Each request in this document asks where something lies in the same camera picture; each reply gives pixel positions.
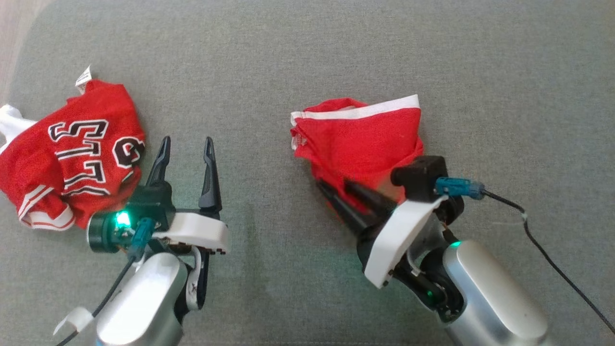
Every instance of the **robotic arm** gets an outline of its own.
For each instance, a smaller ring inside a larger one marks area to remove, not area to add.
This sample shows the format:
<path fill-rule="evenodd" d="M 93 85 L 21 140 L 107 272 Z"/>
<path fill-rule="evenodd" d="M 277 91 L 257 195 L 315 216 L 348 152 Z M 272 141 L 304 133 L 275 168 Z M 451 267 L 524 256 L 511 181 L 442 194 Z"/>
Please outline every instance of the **robotic arm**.
<path fill-rule="evenodd" d="M 101 311 L 96 346 L 178 345 L 184 316 L 204 305 L 210 256 L 228 250 L 228 228 L 220 221 L 213 140 L 207 137 L 205 144 L 206 172 L 198 209 L 176 209 L 173 205 L 172 188 L 165 181 L 169 159 L 170 138 L 166 137 L 146 185 L 137 187 L 125 208 L 95 214 L 90 220 L 87 240 L 93 251 L 122 250 L 129 257 L 114 288 L 130 264 L 137 268 L 104 310 L 107 299 L 94 313 L 88 313 L 81 325 L 74 315 L 77 309 L 67 316 L 77 329 L 76 335 Z M 181 255 L 193 257 L 194 266 L 181 260 Z"/>
<path fill-rule="evenodd" d="M 463 212 L 461 194 L 482 195 L 447 177 L 441 156 L 421 156 L 394 169 L 391 181 L 404 187 L 407 199 L 399 206 L 346 181 L 346 194 L 367 207 L 367 214 L 329 184 L 321 181 L 319 187 L 357 237 L 368 280 L 377 288 L 391 278 L 401 281 L 438 316 L 456 345 L 553 345 L 539 305 L 484 246 L 459 241 L 448 228 Z"/>

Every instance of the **white label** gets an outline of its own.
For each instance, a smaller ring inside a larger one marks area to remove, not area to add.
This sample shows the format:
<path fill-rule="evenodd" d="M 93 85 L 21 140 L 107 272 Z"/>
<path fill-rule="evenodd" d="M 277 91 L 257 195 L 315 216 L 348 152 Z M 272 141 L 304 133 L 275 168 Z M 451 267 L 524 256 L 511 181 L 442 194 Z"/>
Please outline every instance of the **white label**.
<path fill-rule="evenodd" d="M 81 95 L 85 94 L 85 85 L 92 80 L 90 66 L 88 66 L 85 71 L 83 71 L 83 73 L 79 76 L 79 78 L 77 78 L 77 81 L 75 82 L 75 86 L 77 87 L 77 89 L 79 89 Z"/>

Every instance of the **black cable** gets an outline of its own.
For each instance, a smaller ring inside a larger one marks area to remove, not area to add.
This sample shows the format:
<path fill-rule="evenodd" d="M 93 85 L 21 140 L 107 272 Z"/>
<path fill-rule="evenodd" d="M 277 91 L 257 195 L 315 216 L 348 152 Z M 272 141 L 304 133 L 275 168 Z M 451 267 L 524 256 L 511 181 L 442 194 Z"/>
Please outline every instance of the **black cable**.
<path fill-rule="evenodd" d="M 596 313 L 596 315 L 598 315 L 598 317 L 600 317 L 600 319 L 602 320 L 602 322 L 604 322 L 604 324 L 606 324 L 607 327 L 609 327 L 609 329 L 611 330 L 611 332 L 613 334 L 615 334 L 615 327 L 611 324 L 611 322 L 609 322 L 609 320 L 606 319 L 606 317 L 604 316 L 604 314 L 602 314 L 602 312 L 600 312 L 600 310 L 598 309 L 598 307 L 596 307 L 596 305 L 594 305 L 592 303 L 591 300 L 589 300 L 589 298 L 587 298 L 587 296 L 566 276 L 566 274 L 564 274 L 564 272 L 559 269 L 559 267 L 557 267 L 557 265 L 555 263 L 553 263 L 553 260 L 551 260 L 551 257 L 549 257 L 549 255 L 547 255 L 547 252 L 542 248 L 542 246 L 540 244 L 538 244 L 538 242 L 536 241 L 536 239 L 534 239 L 534 236 L 532 236 L 532 234 L 530 233 L 530 228 L 528 226 L 528 216 L 527 214 L 525 214 L 525 209 L 522 208 L 519 204 L 509 201 L 508 199 L 505 199 L 504 197 L 500 197 L 498 195 L 496 195 L 495 193 L 489 192 L 485 189 L 482 190 L 483 195 L 493 198 L 496 201 L 502 202 L 508 206 L 511 206 L 513 208 L 515 208 L 516 210 L 521 212 L 521 217 L 523 217 L 523 229 L 525 230 L 525 235 L 528 236 L 528 238 L 530 239 L 530 241 L 532 242 L 532 244 L 534 244 L 534 246 L 536 246 L 536 248 L 538 248 L 538 251 L 541 252 L 542 256 L 547 260 L 547 262 L 551 265 L 551 267 L 553 267 L 553 269 L 555 269 L 555 271 L 564 279 L 566 280 L 566 282 L 570 285 L 570 287 L 572 287 L 577 294 L 579 294 L 579 296 L 581 296 L 581 298 L 583 298 L 583 300 L 585 301 L 585 303 L 587 303 L 587 305 L 589 305 L 590 308 L 592 308 L 593 312 Z"/>
<path fill-rule="evenodd" d="M 120 274 L 117 276 L 117 279 L 113 283 L 113 286 L 111 286 L 111 289 L 109 290 L 109 292 L 107 292 L 107 295 L 105 296 L 105 298 L 103 298 L 100 304 L 98 304 L 98 307 L 96 308 L 96 310 L 94 310 L 94 312 L 92 313 L 92 317 L 96 317 L 100 313 L 100 311 L 103 310 L 103 308 L 109 302 L 109 299 L 111 299 L 111 296 L 113 296 L 113 293 L 119 286 L 119 283 L 122 282 L 122 279 L 126 276 L 126 273 L 128 272 L 128 270 L 130 269 L 130 267 L 136 260 L 137 259 L 134 257 L 131 257 L 128 259 L 128 263 L 126 263 L 126 265 L 124 266 L 124 269 L 122 269 Z M 77 334 L 79 334 L 79 332 L 74 331 L 71 335 L 67 336 L 64 340 L 62 340 L 56 346 L 64 346 L 68 344 L 68 342 L 73 340 L 77 336 Z"/>

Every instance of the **white trim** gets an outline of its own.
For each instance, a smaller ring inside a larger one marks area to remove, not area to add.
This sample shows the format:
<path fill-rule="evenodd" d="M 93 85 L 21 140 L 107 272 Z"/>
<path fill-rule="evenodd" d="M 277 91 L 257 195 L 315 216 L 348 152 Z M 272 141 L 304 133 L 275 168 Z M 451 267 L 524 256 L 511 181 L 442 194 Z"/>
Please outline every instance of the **white trim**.
<path fill-rule="evenodd" d="M 24 214 L 26 214 L 30 209 L 32 209 L 32 207 L 36 203 L 38 203 L 38 201 L 40 201 L 48 193 L 54 190 L 54 188 L 52 187 L 47 187 L 46 189 L 45 187 L 46 187 L 45 185 L 39 185 L 32 192 L 26 194 L 23 197 L 22 206 L 19 208 L 19 211 L 17 212 L 17 217 L 19 217 L 19 219 L 23 218 Z"/>
<path fill-rule="evenodd" d="M 375 105 L 354 108 L 354 109 L 343 108 L 343 110 L 324 111 L 324 112 L 294 111 L 290 113 L 290 116 L 291 116 L 290 123 L 293 124 L 293 126 L 297 125 L 297 122 L 296 122 L 297 118 L 316 119 L 316 120 L 362 119 L 362 118 L 367 118 L 369 116 L 377 115 L 380 113 L 401 110 L 404 108 L 420 108 L 418 95 L 407 96 L 407 97 L 403 97 L 397 100 L 386 101 L 382 103 L 377 103 Z"/>
<path fill-rule="evenodd" d="M 26 213 L 21 221 L 31 228 L 40 228 L 53 231 L 65 231 L 71 228 L 75 223 L 73 211 L 65 203 L 64 211 L 55 219 L 49 217 L 46 212 L 33 211 Z"/>

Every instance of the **blue connector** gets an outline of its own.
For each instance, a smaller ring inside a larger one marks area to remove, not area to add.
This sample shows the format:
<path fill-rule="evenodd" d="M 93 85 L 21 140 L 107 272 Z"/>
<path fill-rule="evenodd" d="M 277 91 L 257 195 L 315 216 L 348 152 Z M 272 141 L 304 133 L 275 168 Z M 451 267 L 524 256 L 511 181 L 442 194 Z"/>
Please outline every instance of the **blue connector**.
<path fill-rule="evenodd" d="M 435 192 L 438 195 L 468 196 L 472 199 L 483 199 L 482 191 L 485 185 L 469 179 L 441 177 L 435 181 Z"/>
<path fill-rule="evenodd" d="M 145 247 L 151 240 L 155 228 L 156 221 L 154 219 L 144 217 L 139 220 L 139 223 L 137 224 L 137 229 L 135 230 L 135 235 L 132 236 L 132 240 L 130 241 L 130 247 L 128 248 L 128 258 L 134 256 L 136 258 L 135 261 L 138 262 L 139 260 L 141 260 L 141 257 L 145 252 Z"/>

